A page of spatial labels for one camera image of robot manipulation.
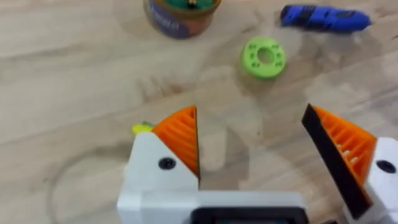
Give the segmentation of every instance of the screw hole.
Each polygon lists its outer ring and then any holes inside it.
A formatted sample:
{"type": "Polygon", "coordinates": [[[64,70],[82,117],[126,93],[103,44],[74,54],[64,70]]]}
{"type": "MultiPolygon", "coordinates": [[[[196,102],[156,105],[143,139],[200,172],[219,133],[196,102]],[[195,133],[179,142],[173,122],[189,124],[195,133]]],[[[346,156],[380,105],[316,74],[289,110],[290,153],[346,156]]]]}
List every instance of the screw hole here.
{"type": "Polygon", "coordinates": [[[397,172],[396,167],[390,163],[389,161],[385,160],[380,160],[376,162],[376,165],[383,170],[384,172],[387,172],[389,174],[395,174],[397,172]]]}
{"type": "Polygon", "coordinates": [[[169,158],[169,157],[162,158],[162,159],[159,161],[159,167],[160,167],[162,170],[170,170],[170,169],[173,169],[173,168],[175,167],[176,164],[177,164],[176,161],[175,161],[174,159],[172,159],[172,158],[169,158]]]}

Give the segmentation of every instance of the blue handle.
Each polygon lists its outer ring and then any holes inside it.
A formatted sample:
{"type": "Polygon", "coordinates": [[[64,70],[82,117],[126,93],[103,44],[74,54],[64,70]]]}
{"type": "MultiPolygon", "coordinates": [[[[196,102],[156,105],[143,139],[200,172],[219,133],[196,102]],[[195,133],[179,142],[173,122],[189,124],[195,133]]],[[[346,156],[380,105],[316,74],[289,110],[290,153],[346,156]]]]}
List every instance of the blue handle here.
{"type": "Polygon", "coordinates": [[[313,5],[287,5],[280,20],[282,26],[332,32],[355,32],[371,25],[369,16],[361,11],[313,5]]]}

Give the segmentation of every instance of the tin can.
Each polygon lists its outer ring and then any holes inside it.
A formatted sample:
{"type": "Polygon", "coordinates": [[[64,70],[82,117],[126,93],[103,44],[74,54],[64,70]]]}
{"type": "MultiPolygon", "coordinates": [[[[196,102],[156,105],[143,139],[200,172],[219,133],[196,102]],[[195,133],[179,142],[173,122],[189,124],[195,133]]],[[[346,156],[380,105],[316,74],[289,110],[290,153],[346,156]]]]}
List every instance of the tin can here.
{"type": "Polygon", "coordinates": [[[164,0],[146,0],[146,10],[152,23],[165,35],[186,39],[201,34],[211,24],[221,0],[214,0],[207,9],[177,9],[164,0]]]}

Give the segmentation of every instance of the orange gripper pad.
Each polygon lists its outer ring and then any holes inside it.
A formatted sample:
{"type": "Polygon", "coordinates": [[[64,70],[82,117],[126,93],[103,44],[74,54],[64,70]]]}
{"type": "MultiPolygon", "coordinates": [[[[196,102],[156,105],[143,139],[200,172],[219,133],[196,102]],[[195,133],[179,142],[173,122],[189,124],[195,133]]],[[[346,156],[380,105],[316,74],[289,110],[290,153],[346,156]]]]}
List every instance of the orange gripper pad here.
{"type": "Polygon", "coordinates": [[[357,184],[363,186],[377,138],[339,116],[316,106],[313,108],[357,184]]]}
{"type": "Polygon", "coordinates": [[[152,130],[160,140],[197,176],[197,108],[184,108],[160,122],[152,130]]]}

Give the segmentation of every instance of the green ring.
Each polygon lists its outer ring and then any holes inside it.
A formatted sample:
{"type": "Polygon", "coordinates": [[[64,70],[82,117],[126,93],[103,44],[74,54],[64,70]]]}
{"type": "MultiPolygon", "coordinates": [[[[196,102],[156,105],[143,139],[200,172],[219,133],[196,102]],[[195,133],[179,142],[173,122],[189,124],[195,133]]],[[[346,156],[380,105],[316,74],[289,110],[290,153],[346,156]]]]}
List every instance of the green ring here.
{"type": "Polygon", "coordinates": [[[246,71],[258,78],[275,78],[284,69],[285,52],[278,42],[267,37],[255,37],[244,46],[241,63],[246,71]],[[269,52],[269,63],[262,63],[258,57],[260,49],[269,52]]]}

